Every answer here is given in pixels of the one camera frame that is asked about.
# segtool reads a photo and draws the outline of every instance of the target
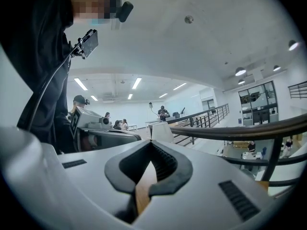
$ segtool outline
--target face mask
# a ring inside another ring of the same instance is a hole
[[[102,24],[109,24],[110,19],[90,19],[89,24],[90,25],[102,25]]]

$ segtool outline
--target white machine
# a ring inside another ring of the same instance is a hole
[[[81,151],[81,133],[97,137],[95,149],[106,149],[141,140],[138,134],[115,130],[110,127],[109,119],[91,110],[77,107],[71,119],[71,134],[76,151]]]

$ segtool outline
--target seated person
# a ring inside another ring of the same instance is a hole
[[[86,99],[82,95],[77,95],[73,99],[72,104],[73,104],[72,110],[68,112],[68,116],[67,116],[68,120],[72,119],[72,116],[74,112],[76,111],[77,106],[84,108],[87,103],[86,103]]]
[[[115,121],[115,124],[113,126],[114,129],[118,129],[118,130],[121,130],[121,127],[120,127],[121,123],[119,120],[116,120]]]
[[[125,118],[121,122],[120,127],[121,127],[121,130],[128,130],[128,123],[127,123],[127,120]]]
[[[248,145],[248,152],[254,152],[256,150],[256,143],[252,140]]]

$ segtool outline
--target handrail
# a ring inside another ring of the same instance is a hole
[[[232,164],[240,164],[240,165],[251,165],[251,166],[268,166],[270,164],[269,160],[246,160],[246,159],[235,159],[235,158],[229,158],[229,157],[221,157],[224,160],[228,161]],[[304,153],[299,156],[287,158],[287,159],[279,159],[277,161],[278,166],[280,165],[289,165],[294,163],[299,163],[307,160],[307,153]]]
[[[301,85],[301,84],[305,84],[305,83],[307,83],[307,81],[301,82],[301,83],[298,83],[298,84],[294,84],[294,85],[291,85],[291,86],[288,86],[288,88],[291,88],[291,87],[294,87],[294,86],[297,86],[297,85]]]
[[[307,131],[307,114],[269,124],[227,128],[170,127],[173,134],[214,140],[262,140]]]
[[[226,107],[226,113],[223,113],[223,118],[229,113],[228,104],[224,105]],[[274,144],[272,152],[268,160],[244,160],[244,159],[234,159],[228,157],[222,157],[226,161],[232,164],[241,164],[241,165],[252,165],[252,166],[266,166],[266,169],[262,176],[262,181],[270,181],[270,178],[275,170],[277,165],[288,165],[299,163],[307,160],[307,154],[302,154],[296,157],[288,159],[279,159],[281,145],[283,138],[291,135],[296,135],[307,131],[307,114],[289,118],[283,121],[278,121],[269,124],[263,124],[259,126],[242,126],[242,127],[227,127],[227,128],[211,128],[210,127],[210,117],[209,118],[209,127],[206,126],[206,122],[203,124],[205,128],[195,128],[192,119],[195,116],[199,116],[203,113],[208,113],[211,110],[200,112],[197,114],[189,115],[183,118],[178,118],[171,120],[168,123],[175,123],[181,120],[189,119],[189,124],[191,127],[173,127],[170,129],[173,134],[177,136],[186,136],[187,138],[192,137],[192,144],[194,144],[195,138],[206,138],[206,139],[215,139],[215,140],[231,140],[231,141],[247,141],[247,140],[263,140],[263,139],[274,139]],[[220,122],[219,111],[217,111],[217,119]],[[287,186],[294,185],[299,178],[288,180],[288,181],[279,181],[279,182],[270,182],[270,186]]]
[[[225,104],[225,105],[221,105],[221,106],[218,106],[218,107],[215,107],[215,108],[211,108],[207,111],[203,111],[203,112],[200,112],[200,113],[195,113],[195,114],[191,114],[189,116],[185,116],[185,117],[180,117],[180,118],[176,118],[176,119],[173,119],[173,120],[169,120],[167,121],[168,124],[173,124],[173,123],[176,123],[176,122],[179,122],[179,121],[182,121],[182,120],[186,120],[186,119],[189,119],[189,118],[192,118],[192,117],[196,117],[196,116],[199,116],[199,115],[202,115],[204,113],[209,113],[211,111],[214,111],[214,110],[217,110],[218,108],[221,108],[223,106],[226,106],[228,104]]]
[[[307,81],[288,86],[291,98],[307,98]]]

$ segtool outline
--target chair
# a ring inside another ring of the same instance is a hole
[[[261,152],[261,154],[262,154],[262,159],[264,158],[264,155],[267,153],[267,148],[266,147],[264,147],[264,148],[262,148],[262,152]]]

